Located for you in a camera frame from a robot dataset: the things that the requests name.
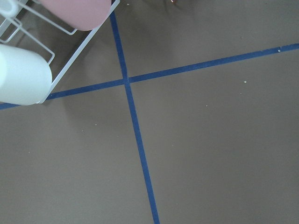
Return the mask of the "pink cup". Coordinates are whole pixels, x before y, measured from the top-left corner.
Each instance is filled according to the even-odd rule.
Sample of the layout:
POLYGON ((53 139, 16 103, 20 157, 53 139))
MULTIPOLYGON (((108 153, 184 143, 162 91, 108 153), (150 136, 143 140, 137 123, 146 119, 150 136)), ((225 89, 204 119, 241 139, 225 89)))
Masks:
POLYGON ((112 6, 110 0, 42 0, 40 3, 68 25, 82 31, 101 25, 112 6))

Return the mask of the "white cup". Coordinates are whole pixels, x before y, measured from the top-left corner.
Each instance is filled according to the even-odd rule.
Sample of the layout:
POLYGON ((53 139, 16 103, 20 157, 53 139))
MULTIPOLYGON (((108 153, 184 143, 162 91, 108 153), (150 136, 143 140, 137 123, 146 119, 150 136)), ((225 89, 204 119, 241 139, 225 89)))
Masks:
POLYGON ((49 93, 52 73, 39 54, 2 44, 0 46, 0 101, 33 105, 49 93))

